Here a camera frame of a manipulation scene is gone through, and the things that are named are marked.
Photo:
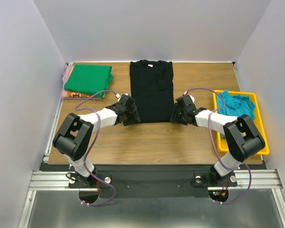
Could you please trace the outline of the black polo shirt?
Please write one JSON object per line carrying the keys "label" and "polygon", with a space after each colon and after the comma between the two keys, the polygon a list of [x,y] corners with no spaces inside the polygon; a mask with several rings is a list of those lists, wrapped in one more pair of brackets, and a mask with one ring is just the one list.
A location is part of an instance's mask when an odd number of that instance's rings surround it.
{"label": "black polo shirt", "polygon": [[131,62],[130,84],[141,123],[170,121],[174,109],[172,62]]}

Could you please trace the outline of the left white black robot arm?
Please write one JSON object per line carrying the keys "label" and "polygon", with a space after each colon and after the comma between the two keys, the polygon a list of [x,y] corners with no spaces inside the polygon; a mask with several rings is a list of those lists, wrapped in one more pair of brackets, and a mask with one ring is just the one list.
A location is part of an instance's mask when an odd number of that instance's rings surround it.
{"label": "left white black robot arm", "polygon": [[75,170],[77,176],[68,178],[85,187],[92,187],[96,183],[95,166],[87,158],[92,134],[95,133],[97,137],[104,127],[140,122],[134,98],[128,94],[117,97],[117,103],[100,111],[92,110],[84,115],[68,114],[52,141],[53,147],[68,159]]}

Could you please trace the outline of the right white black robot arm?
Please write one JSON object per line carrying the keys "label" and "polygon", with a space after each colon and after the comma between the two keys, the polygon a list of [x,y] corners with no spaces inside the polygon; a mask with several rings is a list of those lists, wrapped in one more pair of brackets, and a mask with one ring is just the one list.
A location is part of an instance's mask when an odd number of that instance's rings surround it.
{"label": "right white black robot arm", "polygon": [[225,136],[228,152],[218,158],[210,168],[209,181],[220,185],[246,159],[264,149],[266,142],[250,116],[227,116],[206,108],[197,108],[194,97],[183,95],[176,99],[171,121],[182,125],[208,128],[209,134],[216,131]]}

